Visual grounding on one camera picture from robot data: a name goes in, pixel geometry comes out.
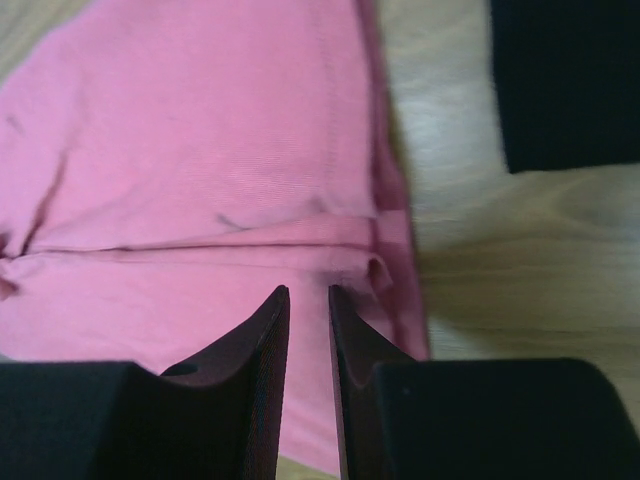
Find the pink t-shirt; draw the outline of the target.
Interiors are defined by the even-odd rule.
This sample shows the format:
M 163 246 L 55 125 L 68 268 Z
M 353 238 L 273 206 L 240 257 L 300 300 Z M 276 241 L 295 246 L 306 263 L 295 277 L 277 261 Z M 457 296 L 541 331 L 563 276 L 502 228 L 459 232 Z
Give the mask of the pink t-shirt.
M 1 89 L 1 351 L 161 372 L 291 295 L 281 453 L 339 470 L 328 289 L 427 355 L 371 1 L 96 1 Z

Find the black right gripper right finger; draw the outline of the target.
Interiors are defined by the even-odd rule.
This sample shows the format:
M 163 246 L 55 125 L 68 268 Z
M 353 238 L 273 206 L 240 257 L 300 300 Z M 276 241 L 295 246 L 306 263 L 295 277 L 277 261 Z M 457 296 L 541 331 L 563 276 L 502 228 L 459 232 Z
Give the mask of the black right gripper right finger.
M 639 437 L 577 359 L 418 361 L 328 293 L 345 479 L 635 479 Z

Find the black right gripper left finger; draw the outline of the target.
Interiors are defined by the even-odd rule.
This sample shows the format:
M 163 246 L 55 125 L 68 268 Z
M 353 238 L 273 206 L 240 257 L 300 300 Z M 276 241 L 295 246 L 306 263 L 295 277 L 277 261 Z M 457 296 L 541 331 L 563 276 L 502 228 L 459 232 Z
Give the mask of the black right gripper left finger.
M 272 479 L 290 298 L 149 372 L 133 362 L 5 363 L 5 479 Z

